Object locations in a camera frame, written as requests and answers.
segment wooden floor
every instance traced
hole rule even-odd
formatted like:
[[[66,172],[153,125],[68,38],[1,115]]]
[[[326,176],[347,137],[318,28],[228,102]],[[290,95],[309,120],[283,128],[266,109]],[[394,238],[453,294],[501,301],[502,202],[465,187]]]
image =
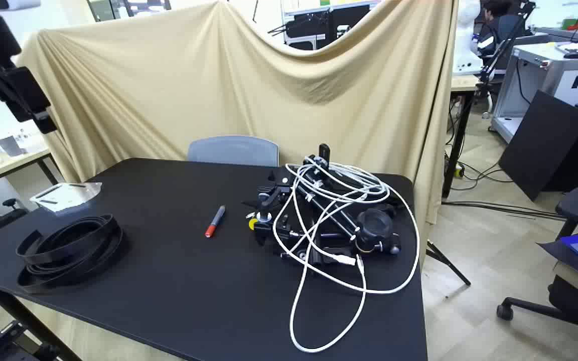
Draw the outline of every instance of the wooden floor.
[[[495,133],[488,132],[488,122],[481,119],[481,111],[479,107],[473,111],[461,160],[484,170],[497,162],[504,142]],[[505,178],[502,173],[497,176]],[[472,183],[462,180],[454,183],[455,188],[470,185]],[[452,191],[449,200],[510,203],[552,211],[559,197],[560,194],[541,194],[534,204],[514,184],[482,180],[473,190]],[[431,361],[578,361],[577,326],[518,309],[511,322],[495,315],[496,305],[507,296],[548,304],[546,287],[553,279],[554,260],[535,242],[550,242],[559,228],[560,223],[552,220],[520,219],[474,208],[441,207],[430,239],[473,285],[465,287],[445,265],[426,259],[422,291]],[[82,359],[177,359],[42,306],[23,302]],[[10,320],[0,309],[0,329]]]

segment gray chair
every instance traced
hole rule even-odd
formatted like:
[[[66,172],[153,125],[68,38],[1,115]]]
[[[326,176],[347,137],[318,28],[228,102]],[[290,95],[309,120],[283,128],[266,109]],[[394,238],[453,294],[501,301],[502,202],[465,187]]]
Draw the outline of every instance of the gray chair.
[[[192,162],[279,166],[277,144],[246,135],[199,139],[189,146],[187,158]]]

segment black rubber belt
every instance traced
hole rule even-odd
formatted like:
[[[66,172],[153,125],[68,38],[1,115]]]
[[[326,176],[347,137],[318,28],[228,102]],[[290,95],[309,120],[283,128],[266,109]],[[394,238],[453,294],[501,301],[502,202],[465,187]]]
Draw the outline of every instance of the black rubber belt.
[[[17,248],[26,266],[18,277],[27,293],[48,293],[102,272],[124,233],[112,215],[86,217],[48,237],[34,231]]]

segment coiled white cable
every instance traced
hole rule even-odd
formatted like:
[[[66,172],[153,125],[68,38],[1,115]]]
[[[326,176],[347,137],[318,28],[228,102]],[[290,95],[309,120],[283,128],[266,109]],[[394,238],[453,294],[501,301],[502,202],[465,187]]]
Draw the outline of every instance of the coiled white cable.
[[[283,251],[285,251],[287,253],[287,255],[291,256],[292,258],[294,258],[294,260],[298,261],[299,263],[302,263],[302,265],[303,265],[303,275],[301,277],[301,281],[300,281],[299,286],[298,286],[298,291],[296,292],[296,297],[294,299],[294,304],[292,306],[291,316],[290,316],[289,331],[291,334],[292,342],[294,343],[296,348],[300,349],[303,352],[320,352],[320,351],[323,351],[323,350],[331,347],[336,342],[338,342],[351,329],[353,324],[355,324],[356,320],[360,316],[363,305],[365,303],[366,293],[374,293],[374,294],[395,293],[395,292],[398,292],[399,290],[402,290],[406,285],[408,285],[408,283],[410,283],[411,279],[413,278],[413,274],[416,271],[416,266],[418,264],[418,258],[419,258],[419,252],[420,252],[420,234],[419,234],[418,226],[416,225],[416,221],[415,221],[415,218],[413,216],[413,213],[411,212],[411,209],[409,208],[409,205],[406,203],[404,198],[399,194],[399,192],[395,191],[395,189],[390,187],[390,185],[382,182],[373,174],[366,172],[366,171],[364,171],[358,167],[344,166],[344,165],[338,164],[338,163],[330,163],[330,171],[334,171],[340,175],[347,176],[348,178],[353,179],[353,181],[355,181],[355,182],[359,183],[361,186],[363,186],[362,188],[357,188],[357,187],[354,187],[352,185],[348,185],[347,183],[342,182],[340,179],[336,178],[335,176],[332,176],[329,172],[325,171],[322,167],[320,167],[311,158],[305,157],[305,159],[308,162],[311,162],[312,164],[306,164],[303,166],[298,166],[295,164],[287,164],[286,165],[286,168],[291,173],[293,173],[296,176],[296,178],[294,180],[294,185],[292,187],[292,193],[289,196],[289,198],[287,199],[284,206],[282,206],[282,209],[280,210],[280,212],[276,216],[275,220],[273,221],[272,229],[273,229],[273,236],[275,237],[276,242],[278,242],[278,244],[283,249]],[[298,169],[296,171],[293,171],[293,169],[291,169],[292,166],[298,167]],[[330,191],[321,189],[319,187],[319,185],[315,185],[314,183],[310,182],[308,179],[304,178],[303,175],[307,171],[309,171],[310,169],[313,169],[314,167],[316,167],[318,169],[318,171],[323,172],[323,174],[327,175],[329,178],[333,179],[336,183],[339,183],[343,187],[349,189],[350,192],[348,192],[344,195],[336,194],[335,192],[330,192]],[[311,192],[318,194],[318,195],[320,195],[326,199],[331,200],[330,204],[323,210],[318,221],[309,229],[307,229],[307,227],[305,227],[305,224],[304,224],[302,217],[300,215],[300,210],[298,208],[298,202],[296,199],[296,189],[297,189],[299,184],[304,185]],[[415,235],[416,235],[416,240],[415,240],[416,241],[416,253],[414,256],[413,265],[411,266],[411,271],[408,274],[408,277],[406,278],[406,280],[403,281],[403,283],[401,283],[401,285],[399,285],[395,288],[392,288],[390,290],[370,290],[370,289],[367,289],[364,266],[362,264],[362,260],[358,256],[356,256],[356,259],[357,259],[358,269],[360,270],[360,274],[362,276],[362,281],[363,281],[362,288],[355,286],[355,285],[351,285],[349,283],[346,283],[345,281],[342,281],[342,280],[340,280],[334,276],[331,276],[330,274],[328,274],[328,273],[326,273],[320,269],[317,269],[313,265],[309,264],[309,253],[310,253],[312,247],[314,247],[316,249],[316,251],[318,251],[319,253],[321,253],[325,256],[329,256],[329,257],[334,258],[336,260],[338,259],[337,255],[333,255],[333,254],[330,254],[328,252],[323,251],[314,243],[314,235],[316,235],[316,232],[318,231],[318,227],[320,226],[321,223],[323,223],[325,220],[330,218],[332,215],[343,210],[344,208],[346,208],[347,206],[350,206],[353,203],[362,203],[362,204],[380,203],[389,197],[390,192],[393,192],[400,199],[400,201],[402,201],[402,203],[404,204],[405,208],[407,209],[408,214],[410,215],[411,223],[413,224],[413,227],[415,230]],[[357,198],[351,198],[350,196],[353,194],[361,194],[361,195]],[[378,199],[375,199],[375,200],[367,201],[366,199],[367,199],[368,195],[377,195],[377,196],[383,195],[383,196],[378,198]],[[303,229],[305,234],[298,240],[298,242],[296,242],[296,244],[290,250],[289,248],[287,248],[287,246],[282,242],[282,240],[278,236],[276,226],[277,226],[278,220],[280,219],[280,217],[282,216],[282,214],[286,210],[287,206],[289,206],[289,203],[291,203],[292,199],[294,201],[294,206],[296,208],[296,214],[298,215],[298,220],[299,220],[301,228]],[[334,206],[336,203],[343,203],[343,204],[341,206],[335,208],[335,210],[333,210],[331,212],[328,211],[329,208]],[[294,254],[294,251],[302,243],[302,241],[305,238],[307,238],[309,245],[307,246],[307,253],[305,255],[305,260],[301,260],[301,258],[299,258],[298,256],[296,256]],[[343,332],[341,332],[338,336],[336,336],[331,342],[327,343],[326,345],[324,345],[322,347],[318,347],[315,349],[303,347],[302,345],[300,345],[300,343],[298,343],[298,341],[296,340],[296,336],[294,334],[294,315],[296,313],[296,306],[298,305],[298,300],[300,298],[300,294],[301,294],[302,289],[303,289],[303,284],[305,283],[305,277],[307,274],[307,269],[311,269],[314,272],[317,272],[318,274],[321,274],[322,276],[327,277],[331,281],[338,283],[339,285],[342,285],[342,286],[345,286],[347,288],[350,288],[351,290],[356,290],[358,292],[363,293],[362,300],[360,302],[360,306],[358,308],[358,311],[356,312],[356,315],[354,316],[354,318],[352,318],[351,322],[347,325],[347,327],[343,330]]]

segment desk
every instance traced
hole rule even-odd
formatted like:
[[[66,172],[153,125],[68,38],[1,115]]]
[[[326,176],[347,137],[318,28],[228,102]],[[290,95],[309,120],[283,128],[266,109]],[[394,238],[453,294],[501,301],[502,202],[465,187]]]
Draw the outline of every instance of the desk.
[[[470,119],[470,111],[472,110],[472,100],[474,99],[474,92],[477,90],[477,83],[479,78],[473,75],[454,75],[452,76],[452,93],[451,97],[463,96],[463,106],[461,107],[461,116],[456,127],[456,135],[454,136],[454,143],[452,144],[452,152],[450,153],[450,160],[448,168],[445,171],[445,180],[443,181],[443,192],[441,197],[447,198],[452,189],[452,181],[454,180],[454,171],[456,164],[459,162],[461,155],[461,144],[465,137],[465,129],[468,126],[468,119]]]
[[[35,210],[0,230],[0,305],[43,342],[79,358],[13,295],[76,317],[185,359],[312,359],[289,337],[289,313],[302,267],[259,247],[247,226],[251,208],[271,167],[124,160],[90,181],[103,182],[90,207],[62,218]],[[413,205],[413,185],[379,174]],[[227,212],[213,238],[204,236],[215,211]],[[23,261],[15,254],[31,231],[50,233],[90,215],[112,213],[124,228],[128,250],[105,273],[46,295],[17,286]],[[403,249],[394,260],[365,258],[367,283],[388,289],[408,276],[415,257],[409,215],[395,220]],[[328,270],[360,284],[353,267]],[[296,334],[307,347],[336,336],[353,317],[360,293],[324,277],[310,277],[296,312]],[[392,295],[369,295],[355,326],[318,359],[427,359],[420,270]]]
[[[50,154],[50,150],[46,149],[42,151],[37,151],[35,153],[22,154],[19,155],[18,157],[9,157],[6,154],[3,154],[1,156],[4,159],[0,163],[0,178],[2,178],[3,176],[7,176],[10,173],[19,171],[24,167],[28,167],[31,164],[37,163],[37,165],[42,169],[42,171],[44,172],[46,178],[48,178],[50,183],[52,183],[52,185],[57,184],[55,176],[53,176],[53,174],[50,172],[50,169],[48,169],[48,167],[46,167],[46,164],[44,163],[45,158],[49,157],[51,159],[53,158],[52,155]]]

